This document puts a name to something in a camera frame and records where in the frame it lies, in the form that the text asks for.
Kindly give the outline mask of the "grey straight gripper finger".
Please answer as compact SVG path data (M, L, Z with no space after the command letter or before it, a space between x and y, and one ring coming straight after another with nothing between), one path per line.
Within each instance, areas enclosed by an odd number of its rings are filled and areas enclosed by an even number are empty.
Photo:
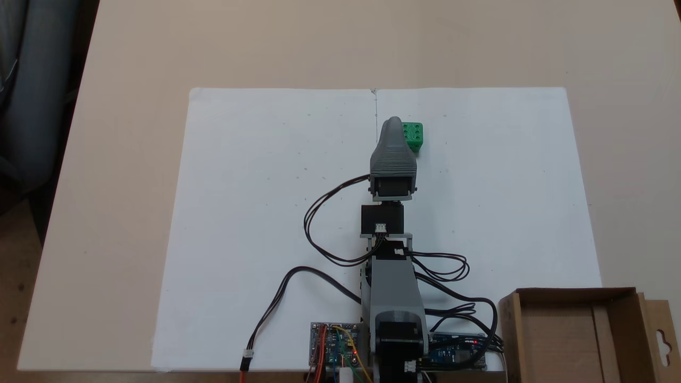
M382 124L378 146L408 146L402 120L398 116L393 116Z

